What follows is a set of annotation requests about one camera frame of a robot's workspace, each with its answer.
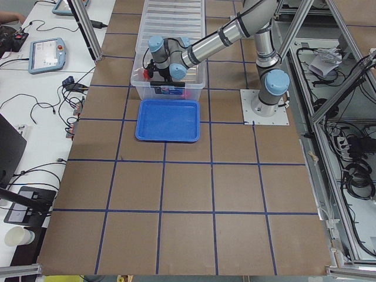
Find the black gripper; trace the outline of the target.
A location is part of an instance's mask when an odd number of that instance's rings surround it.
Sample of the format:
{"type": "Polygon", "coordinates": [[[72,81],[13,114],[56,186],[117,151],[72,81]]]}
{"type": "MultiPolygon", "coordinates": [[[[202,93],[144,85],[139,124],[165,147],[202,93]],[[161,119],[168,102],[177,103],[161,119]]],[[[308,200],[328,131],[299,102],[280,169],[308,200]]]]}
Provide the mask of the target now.
{"type": "Polygon", "coordinates": [[[166,82],[172,83],[173,79],[170,75],[169,68],[160,69],[157,67],[157,63],[151,59],[146,67],[146,79],[152,82],[166,82]]]}

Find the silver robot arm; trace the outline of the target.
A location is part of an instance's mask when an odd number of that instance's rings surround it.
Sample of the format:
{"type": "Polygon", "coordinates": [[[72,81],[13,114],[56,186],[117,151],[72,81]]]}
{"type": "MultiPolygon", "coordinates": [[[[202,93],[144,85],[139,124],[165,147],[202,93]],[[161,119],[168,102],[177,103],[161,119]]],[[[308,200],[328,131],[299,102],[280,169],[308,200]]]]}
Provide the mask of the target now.
{"type": "Polygon", "coordinates": [[[187,70],[231,46],[241,38],[253,37],[256,44],[256,65],[261,83],[258,95],[251,100],[252,111],[262,117],[272,117],[282,96],[287,92],[290,78],[276,67],[280,58],[273,45],[272,18],[278,1],[244,1],[243,9],[216,31],[190,43],[187,38],[152,36],[148,40],[150,62],[144,67],[144,76],[155,72],[171,84],[181,80],[187,70]]]}

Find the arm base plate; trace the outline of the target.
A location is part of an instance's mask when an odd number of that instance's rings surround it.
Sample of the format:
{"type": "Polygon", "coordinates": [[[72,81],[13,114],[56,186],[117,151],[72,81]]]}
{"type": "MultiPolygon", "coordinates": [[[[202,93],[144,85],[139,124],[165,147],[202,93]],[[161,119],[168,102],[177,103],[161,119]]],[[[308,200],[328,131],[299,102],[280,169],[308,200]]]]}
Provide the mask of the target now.
{"type": "Polygon", "coordinates": [[[241,89],[241,106],[245,125],[288,126],[288,99],[280,97],[278,104],[265,105],[259,100],[258,89],[241,89]]]}

